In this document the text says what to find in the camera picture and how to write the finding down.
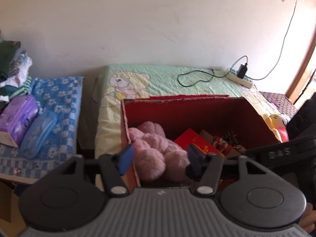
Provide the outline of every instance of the black cable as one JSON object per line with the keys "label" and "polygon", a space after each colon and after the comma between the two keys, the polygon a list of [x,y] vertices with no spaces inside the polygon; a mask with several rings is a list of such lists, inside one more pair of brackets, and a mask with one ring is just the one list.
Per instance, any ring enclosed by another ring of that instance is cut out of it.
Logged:
{"label": "black cable", "polygon": [[[246,59],[247,59],[246,63],[248,63],[248,57],[247,57],[246,55],[244,55],[244,56],[240,57],[238,60],[236,60],[235,63],[234,63],[230,68],[232,69],[232,68],[236,65],[236,63],[237,63],[238,61],[240,61],[241,59],[243,59],[243,58],[246,58]],[[180,80],[179,80],[179,77],[180,77],[180,76],[185,76],[185,75],[191,74],[191,73],[193,73],[193,72],[206,73],[206,74],[208,74],[208,75],[211,75],[212,77],[211,77],[209,80],[207,80],[207,81],[206,81],[206,80],[199,80],[199,81],[196,81],[195,83],[193,83],[193,84],[191,84],[191,85],[188,85],[188,86],[185,86],[185,85],[181,84],[181,82],[180,82]],[[205,72],[205,71],[202,71],[202,70],[193,70],[193,71],[190,71],[190,72],[187,72],[187,73],[178,75],[177,81],[178,81],[178,83],[179,83],[181,86],[183,86],[183,87],[192,87],[192,86],[195,86],[198,82],[208,83],[208,82],[210,82],[210,81],[213,79],[213,77],[223,78],[223,77],[226,77],[228,74],[229,74],[229,71],[228,71],[224,76],[216,76],[216,75],[213,75],[213,74],[211,74],[211,73],[208,73],[208,72]]]}
{"label": "black cable", "polygon": [[279,63],[279,61],[280,61],[280,58],[281,58],[281,55],[282,55],[282,52],[283,52],[283,47],[284,47],[284,43],[285,43],[285,38],[286,38],[286,36],[288,35],[289,29],[290,29],[290,26],[291,26],[291,23],[292,23],[292,19],[293,19],[293,17],[294,17],[296,5],[297,5],[297,0],[295,1],[294,11],[293,11],[293,14],[292,14],[292,17],[291,17],[291,20],[290,20],[290,24],[289,24],[289,26],[288,26],[288,29],[287,29],[287,31],[286,31],[286,33],[285,33],[285,36],[284,36],[284,39],[283,39],[283,43],[282,43],[282,47],[281,47],[281,52],[280,52],[280,55],[279,55],[279,58],[278,58],[276,64],[275,64],[274,67],[269,71],[269,73],[268,73],[265,77],[263,77],[263,78],[255,79],[255,78],[251,78],[251,77],[247,76],[247,77],[250,78],[251,80],[257,80],[257,81],[259,81],[259,80],[265,79],[268,75],[270,75],[270,73],[271,73],[271,72],[276,68],[276,66],[278,65],[278,63]]}
{"label": "black cable", "polygon": [[314,70],[311,78],[309,79],[308,83],[306,84],[305,88],[303,89],[303,91],[301,92],[301,94],[298,96],[298,98],[295,100],[295,102],[293,103],[293,105],[295,105],[295,103],[299,100],[299,98],[301,98],[301,96],[304,94],[304,92],[306,91],[307,87],[309,86],[309,84],[313,81],[313,77],[316,73],[316,69]]}

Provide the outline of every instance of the blue plastic case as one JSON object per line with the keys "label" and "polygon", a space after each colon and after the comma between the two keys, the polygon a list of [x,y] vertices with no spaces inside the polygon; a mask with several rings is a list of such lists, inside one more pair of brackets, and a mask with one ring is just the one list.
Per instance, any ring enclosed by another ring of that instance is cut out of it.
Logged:
{"label": "blue plastic case", "polygon": [[24,157],[33,159],[37,156],[57,120],[57,114],[52,111],[46,111],[34,120],[20,146]]}

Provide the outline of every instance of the wooden door frame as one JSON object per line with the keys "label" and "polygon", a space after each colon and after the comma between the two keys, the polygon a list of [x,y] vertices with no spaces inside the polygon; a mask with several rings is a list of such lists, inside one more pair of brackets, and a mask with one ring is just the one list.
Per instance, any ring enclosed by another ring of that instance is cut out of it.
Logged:
{"label": "wooden door frame", "polygon": [[285,96],[294,103],[295,100],[298,98],[298,95],[304,88],[304,85],[306,81],[308,80],[310,73],[312,72],[312,68],[308,66],[309,61],[311,60],[311,57],[313,55],[313,52],[316,47],[316,28],[314,30],[314,35],[312,38],[312,41],[309,45],[309,48],[307,50],[307,53],[305,55],[305,58],[292,82],[289,89],[287,90]]}

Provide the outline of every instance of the purple package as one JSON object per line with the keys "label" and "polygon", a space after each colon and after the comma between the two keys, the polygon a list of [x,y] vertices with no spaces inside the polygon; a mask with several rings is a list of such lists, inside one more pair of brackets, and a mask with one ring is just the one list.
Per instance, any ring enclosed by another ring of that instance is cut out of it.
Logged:
{"label": "purple package", "polygon": [[32,95],[14,97],[0,115],[0,143],[19,147],[38,110]]}

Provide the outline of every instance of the white wall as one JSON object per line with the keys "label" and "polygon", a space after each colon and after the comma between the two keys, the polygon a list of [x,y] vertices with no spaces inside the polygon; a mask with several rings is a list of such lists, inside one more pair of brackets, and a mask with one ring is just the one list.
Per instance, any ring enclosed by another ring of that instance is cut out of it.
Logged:
{"label": "white wall", "polygon": [[[262,77],[293,8],[293,0],[0,0],[0,29],[27,49],[32,76],[86,76],[85,102],[110,63],[227,68],[248,55],[248,75]],[[286,92],[315,24],[316,0],[298,0],[280,64],[259,90]]]}

